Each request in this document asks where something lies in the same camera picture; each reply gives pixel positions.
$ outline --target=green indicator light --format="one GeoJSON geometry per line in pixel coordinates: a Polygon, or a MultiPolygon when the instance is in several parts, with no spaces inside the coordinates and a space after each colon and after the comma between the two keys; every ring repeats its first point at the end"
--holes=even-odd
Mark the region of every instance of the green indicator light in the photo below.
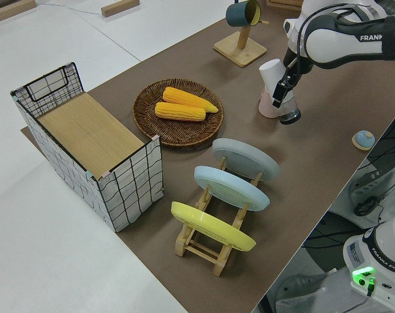
{"type": "MultiPolygon", "coordinates": [[[[367,266],[362,269],[356,269],[353,271],[353,280],[357,283],[360,284],[360,279],[364,276],[368,276],[371,273],[374,272],[374,267],[367,266]]],[[[370,278],[370,284],[373,284],[374,278],[370,278]]]]}

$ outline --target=wicker plate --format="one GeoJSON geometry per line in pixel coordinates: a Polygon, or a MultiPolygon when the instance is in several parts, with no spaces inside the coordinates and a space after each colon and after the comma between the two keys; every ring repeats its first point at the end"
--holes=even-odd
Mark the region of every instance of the wicker plate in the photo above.
{"type": "Polygon", "coordinates": [[[146,87],[135,99],[132,113],[139,129],[152,138],[159,135],[165,145],[186,147],[197,145],[210,139],[219,130],[224,120],[224,108],[219,98],[207,87],[191,80],[161,80],[146,87]],[[174,87],[192,93],[211,102],[219,111],[207,113],[202,122],[174,121],[156,116],[154,107],[163,101],[166,87],[174,87]]]}

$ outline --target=white floor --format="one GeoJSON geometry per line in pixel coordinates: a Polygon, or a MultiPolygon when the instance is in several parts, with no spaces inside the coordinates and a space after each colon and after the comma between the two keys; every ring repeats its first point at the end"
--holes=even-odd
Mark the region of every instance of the white floor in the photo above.
{"type": "Polygon", "coordinates": [[[9,93],[74,61],[85,90],[221,20],[231,0],[37,0],[0,22],[0,312],[184,312],[20,132],[9,93]]]}

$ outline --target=corn cob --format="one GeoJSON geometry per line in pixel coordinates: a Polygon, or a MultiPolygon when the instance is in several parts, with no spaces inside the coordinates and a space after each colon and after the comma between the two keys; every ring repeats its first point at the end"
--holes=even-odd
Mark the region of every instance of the corn cob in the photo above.
{"type": "Polygon", "coordinates": [[[206,112],[216,113],[218,111],[218,108],[208,100],[173,87],[166,87],[163,92],[163,99],[166,102],[202,108],[206,112]]]}
{"type": "Polygon", "coordinates": [[[206,117],[206,112],[202,108],[184,106],[177,103],[157,102],[154,111],[162,119],[175,119],[178,121],[200,122],[206,117]]]}

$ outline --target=brown table mat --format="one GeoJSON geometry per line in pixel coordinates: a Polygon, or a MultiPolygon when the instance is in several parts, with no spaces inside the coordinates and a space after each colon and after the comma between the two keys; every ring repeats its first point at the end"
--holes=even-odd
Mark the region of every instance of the brown table mat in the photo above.
{"type": "MultiPolygon", "coordinates": [[[[259,184],[270,206],[247,213],[241,228],[257,245],[249,252],[233,250],[216,277],[208,261],[191,253],[185,258],[174,254],[181,223],[170,214],[172,201],[194,205],[199,199],[202,190],[194,182],[194,168],[217,166],[210,143],[195,149],[163,148],[165,196],[117,235],[189,312],[251,312],[366,157],[351,143],[353,134],[366,129],[378,138],[395,117],[395,61],[314,68],[295,88],[302,112],[297,123],[285,126],[260,115],[263,81],[258,68],[283,58],[283,21],[299,15],[260,4],[263,20],[271,24],[253,27],[250,38],[267,53],[248,67],[240,68],[213,50],[215,42],[236,31],[222,20],[89,92],[146,140],[131,113],[141,90],[167,78],[202,83],[224,105],[218,137],[249,143],[281,167],[275,180],[259,184]]],[[[207,212],[232,222],[236,210],[213,199],[207,212]]]]}

